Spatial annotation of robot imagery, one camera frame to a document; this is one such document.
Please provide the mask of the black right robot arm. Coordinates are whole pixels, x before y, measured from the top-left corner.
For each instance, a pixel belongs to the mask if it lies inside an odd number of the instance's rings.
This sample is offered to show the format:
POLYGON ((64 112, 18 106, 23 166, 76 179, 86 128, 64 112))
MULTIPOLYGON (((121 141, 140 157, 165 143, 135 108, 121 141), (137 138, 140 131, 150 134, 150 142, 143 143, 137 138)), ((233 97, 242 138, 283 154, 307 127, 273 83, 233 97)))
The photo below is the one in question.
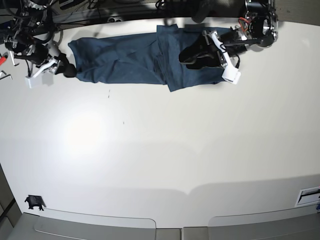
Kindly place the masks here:
POLYGON ((161 26, 156 33, 106 39, 81 38, 69 46, 76 64, 64 53, 50 55, 50 41, 57 29, 47 0, 3 0, 0 6, 12 20, 0 26, 0 41, 15 59, 45 71, 83 82, 105 84, 166 84, 179 77, 206 73, 203 59, 179 62, 169 37, 176 27, 161 26))

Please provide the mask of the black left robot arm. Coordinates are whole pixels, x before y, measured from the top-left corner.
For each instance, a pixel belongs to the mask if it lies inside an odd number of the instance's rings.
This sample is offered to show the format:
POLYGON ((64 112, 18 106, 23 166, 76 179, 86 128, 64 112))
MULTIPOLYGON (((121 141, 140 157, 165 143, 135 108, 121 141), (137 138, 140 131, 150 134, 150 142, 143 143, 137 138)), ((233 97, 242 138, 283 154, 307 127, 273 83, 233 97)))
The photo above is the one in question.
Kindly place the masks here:
POLYGON ((270 47, 278 39, 278 16, 274 0, 246 0, 238 27, 226 33, 203 30, 196 41, 179 54, 179 62, 188 69, 240 66, 240 55, 252 45, 270 47))

